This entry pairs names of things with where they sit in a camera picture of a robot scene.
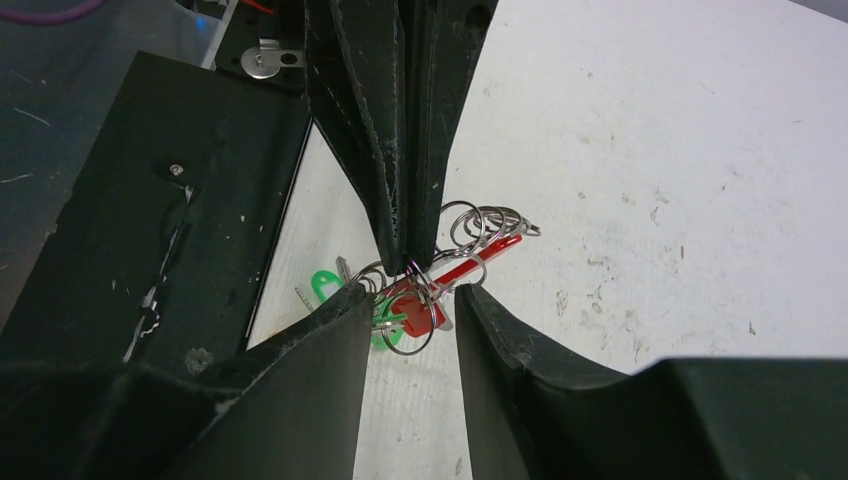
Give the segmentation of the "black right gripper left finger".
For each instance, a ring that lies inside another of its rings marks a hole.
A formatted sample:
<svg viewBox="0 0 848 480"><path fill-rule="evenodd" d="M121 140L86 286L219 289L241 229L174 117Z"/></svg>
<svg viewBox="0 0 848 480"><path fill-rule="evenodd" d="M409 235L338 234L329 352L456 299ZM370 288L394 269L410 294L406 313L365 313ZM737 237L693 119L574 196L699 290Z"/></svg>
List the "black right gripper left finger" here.
<svg viewBox="0 0 848 480"><path fill-rule="evenodd" d="M352 283L180 378L142 362L1 367L5 479L349 479L374 297Z"/></svg>

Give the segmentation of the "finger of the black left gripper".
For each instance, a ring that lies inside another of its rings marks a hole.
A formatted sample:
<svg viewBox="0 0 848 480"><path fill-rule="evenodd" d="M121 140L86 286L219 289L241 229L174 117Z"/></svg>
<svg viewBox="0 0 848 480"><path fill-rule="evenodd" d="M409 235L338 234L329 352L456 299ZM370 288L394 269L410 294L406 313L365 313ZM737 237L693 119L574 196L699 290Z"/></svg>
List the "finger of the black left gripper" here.
<svg viewBox="0 0 848 480"><path fill-rule="evenodd" d="M385 271L405 266L404 32L394 1L307 1L309 107L365 208Z"/></svg>
<svg viewBox="0 0 848 480"><path fill-rule="evenodd" d="M434 261L448 159L498 3L400 1L405 35L404 261Z"/></svg>

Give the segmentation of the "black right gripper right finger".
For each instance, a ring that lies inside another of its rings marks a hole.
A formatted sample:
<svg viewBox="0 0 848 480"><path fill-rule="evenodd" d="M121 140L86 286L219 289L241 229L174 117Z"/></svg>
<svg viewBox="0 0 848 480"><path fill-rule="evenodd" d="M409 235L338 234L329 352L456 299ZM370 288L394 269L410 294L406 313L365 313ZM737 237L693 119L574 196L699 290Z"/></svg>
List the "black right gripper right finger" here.
<svg viewBox="0 0 848 480"><path fill-rule="evenodd" d="M628 375L454 298L477 479L843 479L843 359L668 358Z"/></svg>

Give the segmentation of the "key with green tag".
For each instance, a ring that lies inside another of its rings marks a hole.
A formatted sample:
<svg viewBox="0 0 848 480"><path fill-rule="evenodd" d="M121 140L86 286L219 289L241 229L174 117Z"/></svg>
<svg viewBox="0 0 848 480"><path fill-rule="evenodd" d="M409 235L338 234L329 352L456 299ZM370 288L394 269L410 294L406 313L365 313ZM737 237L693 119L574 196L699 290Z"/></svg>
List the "key with green tag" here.
<svg viewBox="0 0 848 480"><path fill-rule="evenodd" d="M376 350L391 350L396 347L404 335L404 322L407 315L400 314L375 314L371 335L371 346Z"/></svg>
<svg viewBox="0 0 848 480"><path fill-rule="evenodd" d="M311 294L299 286L294 287L294 292L307 311L313 312L317 305L327 301L351 279L352 272L347 260L338 256L334 270L319 270L312 275L309 280Z"/></svg>

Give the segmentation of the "key with red tag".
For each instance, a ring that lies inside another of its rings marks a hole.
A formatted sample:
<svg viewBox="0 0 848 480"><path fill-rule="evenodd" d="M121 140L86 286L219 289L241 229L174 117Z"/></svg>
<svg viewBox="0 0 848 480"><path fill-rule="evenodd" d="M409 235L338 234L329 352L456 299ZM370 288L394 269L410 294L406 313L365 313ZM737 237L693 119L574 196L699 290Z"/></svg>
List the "key with red tag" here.
<svg viewBox="0 0 848 480"><path fill-rule="evenodd" d="M453 323L440 301L434 303L436 314L436 328L449 331ZM394 315L405 315L403 331L413 337L419 338L428 335L433 329L433 320L430 307L412 295L399 296L391 307Z"/></svg>

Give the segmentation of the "metal keyring with red grip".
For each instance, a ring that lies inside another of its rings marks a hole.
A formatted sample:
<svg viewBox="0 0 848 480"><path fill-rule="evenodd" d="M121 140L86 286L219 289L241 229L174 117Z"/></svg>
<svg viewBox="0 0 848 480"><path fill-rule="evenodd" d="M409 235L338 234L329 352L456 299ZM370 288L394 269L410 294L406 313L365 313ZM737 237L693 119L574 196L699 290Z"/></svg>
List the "metal keyring with red grip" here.
<svg viewBox="0 0 848 480"><path fill-rule="evenodd" d="M374 315L389 314L399 296L412 295L430 307L433 329L426 335L413 338L404 332L391 351L401 356L420 353L432 341L436 328L434 303L443 306L445 297L456 292L463 283L483 284L488 277L488 264L528 237L539 237L541 228L506 206L475 205L455 200L443 205L442 214L462 208L443 233L448 241L435 247L433 264L429 268L415 263L397 275L386 272L381 261L374 261L352 275L376 295Z"/></svg>

